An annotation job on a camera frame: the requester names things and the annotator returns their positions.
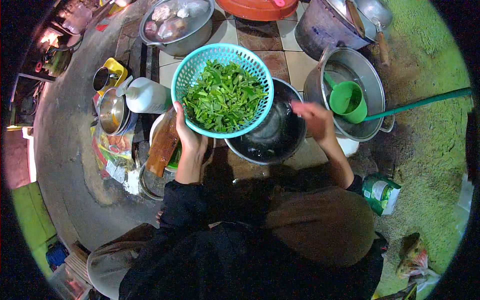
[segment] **cooking pot handle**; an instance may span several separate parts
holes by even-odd
[[[322,55],[320,56],[320,60],[318,60],[317,69],[320,70],[322,68],[322,64],[323,64],[324,60],[327,57],[330,57],[330,55],[328,53],[332,52],[333,50],[335,50],[335,47],[332,44],[328,44],[328,46],[325,47],[325,49],[322,52]]]
[[[150,43],[147,43],[147,46],[159,46],[159,47],[162,47],[163,44],[160,43],[160,42],[150,42]]]
[[[385,128],[383,128],[383,127],[380,127],[380,130],[381,130],[381,131],[386,132],[386,133],[389,133],[389,132],[392,131],[393,125],[395,125],[395,115],[392,115],[392,118],[393,118],[393,120],[392,120],[392,125],[390,125],[390,128],[385,129]]]

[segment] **packaged meat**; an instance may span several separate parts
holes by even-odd
[[[166,19],[175,16],[179,11],[179,2],[177,0],[168,1],[155,7],[152,20],[165,21]]]
[[[179,11],[177,16],[180,18],[197,17],[208,11],[209,4],[204,0],[179,0]]]
[[[158,26],[155,21],[148,21],[145,23],[144,32],[147,38],[154,39]]]
[[[156,37],[162,42],[168,42],[185,34],[187,22],[184,19],[174,17],[166,20],[158,29]]]

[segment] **wooden spatula handle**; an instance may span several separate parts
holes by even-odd
[[[347,10],[352,18],[355,30],[357,30],[361,38],[365,38],[365,27],[363,26],[363,22],[360,18],[359,12],[357,11],[357,8],[355,7],[355,4],[353,4],[351,0],[346,0],[345,4],[347,5]]]
[[[146,169],[162,177],[180,140],[177,133],[177,113],[171,108],[159,124],[159,128],[148,151]]]
[[[380,48],[380,60],[382,65],[390,67],[390,58],[388,56],[388,44],[385,39],[384,33],[379,31],[377,32],[377,42],[378,47]]]

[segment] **green packet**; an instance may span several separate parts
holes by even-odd
[[[361,190],[372,210],[383,216],[393,212],[401,188],[386,176],[375,173],[365,177]]]

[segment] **white plastic bottle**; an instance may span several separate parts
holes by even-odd
[[[170,89],[145,77],[127,78],[118,87],[118,97],[125,95],[128,108],[136,113],[163,114],[172,105]]]

